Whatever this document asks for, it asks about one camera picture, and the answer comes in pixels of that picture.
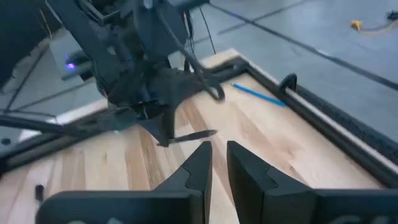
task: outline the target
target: concrete floor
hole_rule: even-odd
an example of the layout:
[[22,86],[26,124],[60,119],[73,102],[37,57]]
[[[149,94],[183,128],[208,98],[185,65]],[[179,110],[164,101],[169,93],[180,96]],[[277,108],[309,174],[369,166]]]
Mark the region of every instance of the concrete floor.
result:
[[[398,91],[364,75],[398,83],[398,76],[395,76],[398,28],[381,36],[368,37],[349,27],[355,19],[362,20],[366,27],[385,24],[386,13],[398,10],[398,1],[211,0],[211,3],[214,6],[206,5],[202,9],[217,52],[235,48],[278,80],[295,72],[300,85],[398,141]],[[193,12],[193,21],[196,56],[212,55],[199,10]],[[338,58],[345,65],[325,55]],[[170,60],[174,67],[179,66],[178,54],[171,55]],[[62,81],[54,58],[47,51],[11,109],[22,107],[26,111],[60,114],[101,98],[92,83],[24,106],[82,83],[79,78]],[[0,105],[6,106],[10,98],[11,94],[0,96]],[[2,138],[9,137],[15,142],[18,135],[19,130],[0,128]]]

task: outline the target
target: wooden tabletop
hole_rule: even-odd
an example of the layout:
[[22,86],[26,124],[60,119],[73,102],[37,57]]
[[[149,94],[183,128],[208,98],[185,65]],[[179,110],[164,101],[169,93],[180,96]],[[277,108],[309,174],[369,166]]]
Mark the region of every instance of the wooden tabletop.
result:
[[[233,50],[204,61],[212,66],[237,56]],[[231,86],[242,84],[272,96],[249,75],[223,84],[226,101],[206,93],[184,101],[176,114],[176,136],[205,129],[218,133],[168,148],[142,127],[104,133],[6,174],[0,180],[0,223],[34,223],[34,187],[45,196],[63,190],[150,190],[170,176],[200,145],[213,146],[210,223],[238,223],[228,183],[226,143],[234,140],[266,162],[313,188],[380,189],[383,186],[287,107],[256,98]],[[59,117],[63,122],[106,106],[99,101]]]

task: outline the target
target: pencil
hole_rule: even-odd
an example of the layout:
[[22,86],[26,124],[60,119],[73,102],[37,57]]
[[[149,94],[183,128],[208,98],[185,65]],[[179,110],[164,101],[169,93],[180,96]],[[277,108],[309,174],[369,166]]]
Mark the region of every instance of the pencil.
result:
[[241,86],[239,84],[233,83],[232,86],[235,87],[235,88],[238,88],[238,89],[240,89],[242,91],[245,91],[246,93],[250,93],[250,94],[252,94],[252,95],[254,95],[256,97],[260,97],[260,98],[262,98],[264,100],[267,100],[267,101],[269,101],[271,103],[274,103],[276,105],[286,106],[286,104],[284,102],[280,101],[280,100],[273,99],[273,98],[271,98],[269,96],[266,96],[266,95],[264,95],[262,93],[258,93],[258,92],[253,91],[253,90],[250,90],[250,89],[248,89],[248,88],[246,88],[244,86]]

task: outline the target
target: black bracket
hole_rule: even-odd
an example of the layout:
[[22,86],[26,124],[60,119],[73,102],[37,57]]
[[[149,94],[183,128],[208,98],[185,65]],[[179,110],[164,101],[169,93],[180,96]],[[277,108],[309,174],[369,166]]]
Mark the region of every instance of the black bracket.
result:
[[296,91],[297,88],[297,75],[291,73],[287,75],[279,84],[279,90],[285,91],[286,88],[290,88],[293,91]]

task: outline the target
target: blue led light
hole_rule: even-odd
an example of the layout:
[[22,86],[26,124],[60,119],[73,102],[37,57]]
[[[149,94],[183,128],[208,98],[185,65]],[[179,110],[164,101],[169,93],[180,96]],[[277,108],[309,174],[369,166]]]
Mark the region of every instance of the blue led light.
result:
[[76,68],[76,65],[74,63],[67,64],[67,69],[74,70],[75,68]]

